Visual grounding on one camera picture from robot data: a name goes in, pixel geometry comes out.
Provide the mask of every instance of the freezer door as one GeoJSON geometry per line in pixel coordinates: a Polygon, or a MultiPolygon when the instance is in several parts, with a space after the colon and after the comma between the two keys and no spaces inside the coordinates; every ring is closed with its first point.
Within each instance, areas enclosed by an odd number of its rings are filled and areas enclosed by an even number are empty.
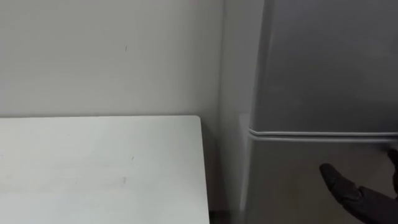
{"type": "Polygon", "coordinates": [[[393,165],[382,145],[252,142],[245,224],[353,224],[331,196],[318,167],[333,164],[343,175],[396,197],[393,165]]]}
{"type": "Polygon", "coordinates": [[[267,0],[251,131],[396,135],[398,1],[267,0]]]}

